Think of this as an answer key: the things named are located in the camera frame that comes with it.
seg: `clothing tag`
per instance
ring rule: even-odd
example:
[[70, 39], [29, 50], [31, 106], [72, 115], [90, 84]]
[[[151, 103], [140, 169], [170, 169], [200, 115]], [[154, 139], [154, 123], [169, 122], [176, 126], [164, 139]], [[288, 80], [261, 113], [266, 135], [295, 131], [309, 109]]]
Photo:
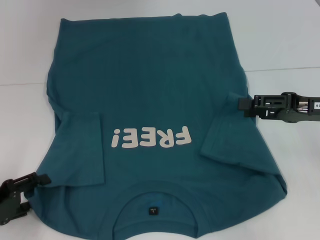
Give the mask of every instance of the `clothing tag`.
[[159, 209], [157, 206], [149, 207], [149, 215], [158, 215]]

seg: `t-shirt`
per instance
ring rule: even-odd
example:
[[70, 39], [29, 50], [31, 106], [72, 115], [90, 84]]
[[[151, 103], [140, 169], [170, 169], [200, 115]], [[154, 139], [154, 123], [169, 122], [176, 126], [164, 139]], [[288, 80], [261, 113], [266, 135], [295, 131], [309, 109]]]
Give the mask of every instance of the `t-shirt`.
[[226, 13], [62, 19], [47, 95], [56, 135], [27, 194], [51, 228], [92, 240], [198, 238], [282, 200]]

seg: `neckline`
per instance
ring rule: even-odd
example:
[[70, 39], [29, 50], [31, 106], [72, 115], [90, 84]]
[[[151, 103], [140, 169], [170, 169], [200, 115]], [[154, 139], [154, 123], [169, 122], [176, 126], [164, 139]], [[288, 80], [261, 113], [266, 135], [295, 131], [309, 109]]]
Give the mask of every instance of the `neckline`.
[[183, 202], [192, 212], [197, 224], [196, 237], [212, 232], [208, 217], [199, 201], [184, 187], [167, 181], [144, 181], [136, 183], [122, 191], [108, 208], [103, 217], [95, 240], [114, 240], [114, 226], [127, 203], [132, 199], [151, 192], [160, 192], [172, 195]]

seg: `folded t-shirt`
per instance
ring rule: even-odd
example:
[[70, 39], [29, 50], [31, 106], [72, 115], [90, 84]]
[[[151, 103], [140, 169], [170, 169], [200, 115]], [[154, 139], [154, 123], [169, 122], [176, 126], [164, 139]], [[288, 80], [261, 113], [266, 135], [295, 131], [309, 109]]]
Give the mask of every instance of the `folded t-shirt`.
[[282, 200], [226, 13], [61, 20], [47, 95], [56, 136], [27, 194], [48, 226], [93, 240], [198, 238]]

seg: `white table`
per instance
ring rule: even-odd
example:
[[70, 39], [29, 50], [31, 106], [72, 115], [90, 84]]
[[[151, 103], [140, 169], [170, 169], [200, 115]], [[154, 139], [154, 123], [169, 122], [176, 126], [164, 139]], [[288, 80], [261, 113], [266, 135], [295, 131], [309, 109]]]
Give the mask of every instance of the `white table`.
[[[227, 12], [238, 55], [255, 94], [320, 96], [320, 7], [314, 0], [0, 1], [0, 182], [34, 172], [54, 137], [46, 96], [60, 18], [214, 15]], [[288, 185], [270, 210], [202, 240], [318, 240], [320, 123], [258, 120]], [[34, 213], [0, 227], [2, 240], [73, 240]], [[188, 240], [146, 233], [132, 240]]]

